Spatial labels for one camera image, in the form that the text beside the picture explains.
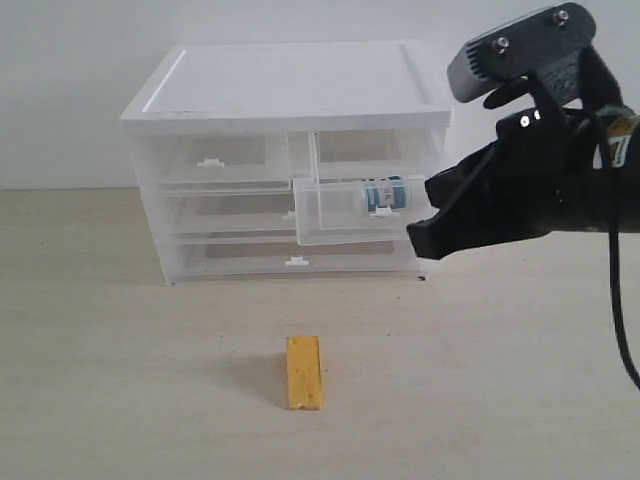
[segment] white wall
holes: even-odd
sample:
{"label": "white wall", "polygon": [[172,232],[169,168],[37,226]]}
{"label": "white wall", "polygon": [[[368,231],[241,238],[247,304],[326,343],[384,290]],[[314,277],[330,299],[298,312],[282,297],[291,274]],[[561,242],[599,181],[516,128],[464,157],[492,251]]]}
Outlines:
{"label": "white wall", "polygon": [[[134,185],[118,117],[176,43],[423,37],[436,65],[462,43],[548,1],[3,0],[0,2],[0,188]],[[640,107],[640,2],[583,1],[597,46]],[[497,113],[456,108],[457,159],[492,138]]]}

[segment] screw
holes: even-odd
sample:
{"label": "screw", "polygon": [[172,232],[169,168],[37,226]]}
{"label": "screw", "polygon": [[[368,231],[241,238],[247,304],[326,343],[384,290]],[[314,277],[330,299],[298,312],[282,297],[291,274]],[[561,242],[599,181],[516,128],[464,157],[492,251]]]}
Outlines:
{"label": "screw", "polygon": [[498,55],[504,55],[504,52],[509,48],[510,42],[507,37],[496,38],[491,44],[493,51]]}
{"label": "screw", "polygon": [[569,21],[569,12],[566,10],[558,10],[553,14],[553,22],[559,27],[564,27]]}

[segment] black cable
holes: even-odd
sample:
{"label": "black cable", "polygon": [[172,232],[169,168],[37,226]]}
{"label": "black cable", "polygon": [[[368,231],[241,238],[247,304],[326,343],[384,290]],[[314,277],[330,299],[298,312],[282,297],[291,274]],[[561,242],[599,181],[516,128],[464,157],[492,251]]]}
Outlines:
{"label": "black cable", "polygon": [[600,149],[602,165],[609,176],[609,191],[607,192],[609,197],[609,285],[611,289],[611,311],[613,313],[616,341],[618,342],[618,350],[620,351],[620,358],[622,359],[624,368],[634,385],[640,390],[640,374],[638,374],[638,370],[631,357],[631,352],[629,351],[629,342],[627,341],[622,312],[622,294],[620,292],[620,226],[618,218],[619,196],[617,188],[618,172],[616,171],[616,166],[613,164],[607,129],[602,119],[595,113],[588,113],[588,116],[597,130],[598,148]]}

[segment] table surface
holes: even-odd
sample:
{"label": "table surface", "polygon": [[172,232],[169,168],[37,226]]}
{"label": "table surface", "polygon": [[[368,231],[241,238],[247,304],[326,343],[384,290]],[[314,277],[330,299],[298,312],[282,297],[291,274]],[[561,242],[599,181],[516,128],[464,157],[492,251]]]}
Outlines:
{"label": "table surface", "polygon": [[[638,476],[605,235],[461,253],[427,282],[167,287],[137,191],[7,192],[0,272],[3,480]],[[285,338],[307,334],[325,408],[294,412]]]}

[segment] yellow sponge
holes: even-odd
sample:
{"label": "yellow sponge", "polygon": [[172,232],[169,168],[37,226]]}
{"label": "yellow sponge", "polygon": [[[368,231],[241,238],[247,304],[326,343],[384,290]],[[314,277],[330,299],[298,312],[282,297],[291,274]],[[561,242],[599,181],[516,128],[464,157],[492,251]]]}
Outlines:
{"label": "yellow sponge", "polygon": [[318,337],[287,339],[287,380],[289,408],[322,408],[322,374]]}

